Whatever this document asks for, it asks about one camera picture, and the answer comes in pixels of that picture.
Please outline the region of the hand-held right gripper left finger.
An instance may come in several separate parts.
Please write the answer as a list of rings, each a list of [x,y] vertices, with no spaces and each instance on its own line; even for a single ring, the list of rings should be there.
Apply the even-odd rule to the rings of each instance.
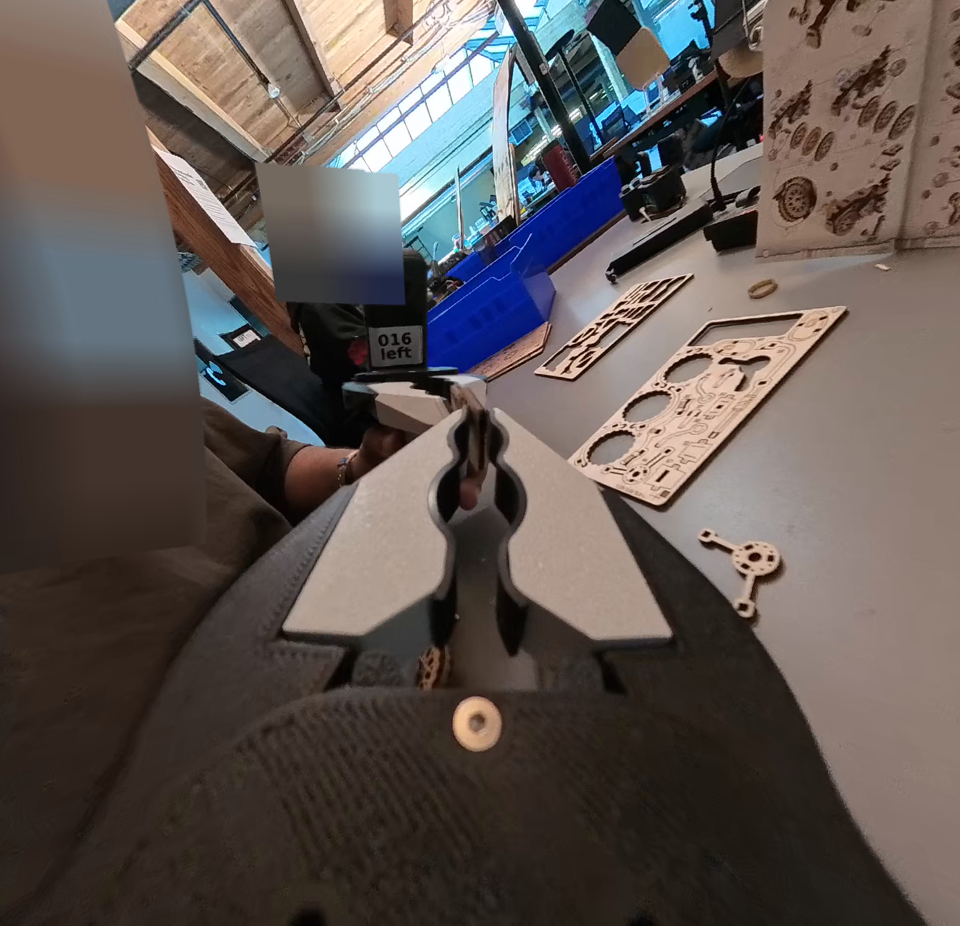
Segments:
[[[472,416],[462,407],[363,476],[282,623],[303,643],[449,643]]]

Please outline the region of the grey desk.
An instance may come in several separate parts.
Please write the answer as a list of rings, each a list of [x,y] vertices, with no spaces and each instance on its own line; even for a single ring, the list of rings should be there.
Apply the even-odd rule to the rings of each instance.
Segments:
[[[551,275],[546,356],[630,285],[694,279],[579,380],[531,361],[490,400],[569,457],[707,322],[846,306],[677,500],[634,507],[728,597],[703,528],[779,548],[753,631],[888,872],[958,924],[958,251],[757,261],[697,233],[608,283],[641,235],[623,219]]]

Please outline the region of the large wooden puzzle sheet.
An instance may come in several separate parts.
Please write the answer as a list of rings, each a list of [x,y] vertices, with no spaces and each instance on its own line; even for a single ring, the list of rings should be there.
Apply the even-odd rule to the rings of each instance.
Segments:
[[[838,305],[706,322],[569,464],[650,508],[669,506],[847,314]]]

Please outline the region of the person's left forearm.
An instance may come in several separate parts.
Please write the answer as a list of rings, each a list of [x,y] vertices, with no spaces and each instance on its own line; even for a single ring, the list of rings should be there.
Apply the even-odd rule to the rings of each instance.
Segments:
[[[283,512],[297,525],[316,512],[339,490],[352,486],[343,483],[344,464],[357,449],[334,449],[306,445],[295,452],[282,482]]]

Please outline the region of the white paper notice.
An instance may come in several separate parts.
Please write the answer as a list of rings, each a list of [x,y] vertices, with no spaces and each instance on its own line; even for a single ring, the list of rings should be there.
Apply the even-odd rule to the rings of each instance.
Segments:
[[[211,190],[205,179],[185,159],[167,150],[153,147],[153,152],[159,156],[171,170],[180,185],[189,196],[196,201],[200,209],[210,218],[213,224],[222,232],[229,242],[235,246],[257,249],[257,245],[243,230],[239,222],[232,216],[223,203]]]

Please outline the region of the black metal bar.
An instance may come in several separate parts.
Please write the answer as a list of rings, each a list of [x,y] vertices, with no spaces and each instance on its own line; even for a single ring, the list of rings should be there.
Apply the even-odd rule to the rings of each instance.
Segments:
[[[687,206],[654,223],[654,229],[646,232],[629,248],[614,256],[605,270],[606,281],[616,284],[628,272],[653,259],[662,252],[700,232],[714,219],[710,202]]]

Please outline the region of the person's left hand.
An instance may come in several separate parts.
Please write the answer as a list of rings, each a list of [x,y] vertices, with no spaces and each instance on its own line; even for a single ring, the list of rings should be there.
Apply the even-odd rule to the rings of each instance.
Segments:
[[[354,484],[378,465],[386,462],[400,452],[409,440],[408,433],[401,429],[381,425],[371,426],[363,435],[359,448],[351,458],[344,462],[342,482]],[[481,485],[468,478],[464,472],[460,476],[459,497],[461,509],[474,510],[481,494]]]

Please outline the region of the black box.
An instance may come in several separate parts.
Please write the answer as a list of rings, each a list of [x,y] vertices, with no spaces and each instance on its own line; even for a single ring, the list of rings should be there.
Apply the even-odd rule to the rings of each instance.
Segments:
[[[760,185],[725,193],[718,201],[724,207],[702,227],[705,240],[718,253],[752,248],[757,243]]]

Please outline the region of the curved wooden board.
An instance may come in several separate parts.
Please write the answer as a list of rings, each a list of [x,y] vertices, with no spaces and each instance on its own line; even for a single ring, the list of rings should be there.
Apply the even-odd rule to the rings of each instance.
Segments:
[[[522,222],[515,148],[511,141],[510,108],[518,46],[508,49],[498,68],[491,98],[491,165],[497,224],[517,228]]]

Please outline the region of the brown wooden sheet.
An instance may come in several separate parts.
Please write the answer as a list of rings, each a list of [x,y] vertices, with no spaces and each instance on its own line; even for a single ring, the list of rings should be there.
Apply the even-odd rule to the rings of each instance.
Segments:
[[[492,381],[540,356],[549,340],[552,324],[545,322],[480,363],[469,374]]]

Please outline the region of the small wooden part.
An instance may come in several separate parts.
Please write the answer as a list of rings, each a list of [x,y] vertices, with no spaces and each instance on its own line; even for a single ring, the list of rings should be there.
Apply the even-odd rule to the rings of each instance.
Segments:
[[[489,458],[489,413],[486,406],[468,390],[462,391],[461,399],[465,428],[462,471],[477,486],[481,486]]]

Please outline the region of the standing printed instruction sheet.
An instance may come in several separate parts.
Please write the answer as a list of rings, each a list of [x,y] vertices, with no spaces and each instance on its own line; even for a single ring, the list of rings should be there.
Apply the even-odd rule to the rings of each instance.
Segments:
[[[767,0],[762,261],[958,248],[959,0]]]

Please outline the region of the wooden part with round disc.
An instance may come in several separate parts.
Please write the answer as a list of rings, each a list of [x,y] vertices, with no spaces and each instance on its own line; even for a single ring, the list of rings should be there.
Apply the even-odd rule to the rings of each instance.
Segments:
[[[731,606],[742,620],[747,622],[756,620],[758,617],[757,585],[759,581],[780,572],[783,564],[780,551],[774,545],[762,540],[735,543],[723,538],[709,527],[699,532],[698,539],[703,546],[723,551],[728,555],[733,569],[742,580],[740,595],[731,602]]]

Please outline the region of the small wooden puzzle sheet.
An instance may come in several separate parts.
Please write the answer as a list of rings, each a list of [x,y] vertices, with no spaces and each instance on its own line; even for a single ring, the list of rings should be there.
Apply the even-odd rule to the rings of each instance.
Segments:
[[[535,368],[534,375],[575,382],[693,279],[693,273],[686,273],[634,285]]]

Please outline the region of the long blue plastic bin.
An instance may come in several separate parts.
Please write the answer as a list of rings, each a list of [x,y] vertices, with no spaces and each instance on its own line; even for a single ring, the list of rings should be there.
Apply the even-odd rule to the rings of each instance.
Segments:
[[[619,222],[625,214],[620,193],[617,163],[614,159],[606,160],[524,220],[495,244],[491,253],[467,256],[449,275],[467,283],[509,250],[525,245],[532,247],[535,263],[546,272],[553,272]]]

